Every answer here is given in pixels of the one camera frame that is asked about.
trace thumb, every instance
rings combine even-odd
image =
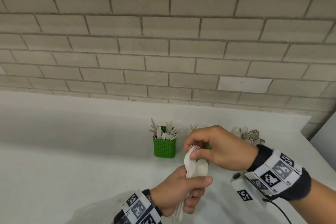
[[[198,150],[194,150],[191,154],[190,154],[190,159],[192,160],[196,160],[196,159],[205,159],[207,161],[212,162],[212,154],[211,154],[211,150],[208,149],[198,149]]]
[[[188,190],[193,190],[195,188],[206,188],[212,184],[211,176],[197,176],[193,178],[186,178],[186,184]]]

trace forearm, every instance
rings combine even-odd
[[[308,196],[290,204],[308,224],[336,223],[336,192],[314,179]]]

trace green plastic basket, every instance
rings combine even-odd
[[[163,133],[166,132],[166,126],[161,126]],[[153,136],[154,156],[159,158],[174,158],[176,152],[176,139],[172,141],[156,139]]]

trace stack of plastic forks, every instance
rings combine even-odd
[[[196,161],[190,159],[190,154],[192,151],[199,149],[200,147],[197,145],[192,145],[188,151],[188,153],[185,155],[184,158],[184,166],[187,170],[186,178],[192,178],[196,176]],[[183,218],[183,207],[184,207],[184,201],[180,202],[175,210],[175,220],[182,221]]]

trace left hand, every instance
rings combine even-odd
[[[186,174],[184,166],[178,167],[161,184],[150,190],[152,200],[163,216],[171,216],[178,203],[183,200],[183,211],[194,213],[195,206],[204,195],[204,188],[212,184],[211,176],[186,178]]]

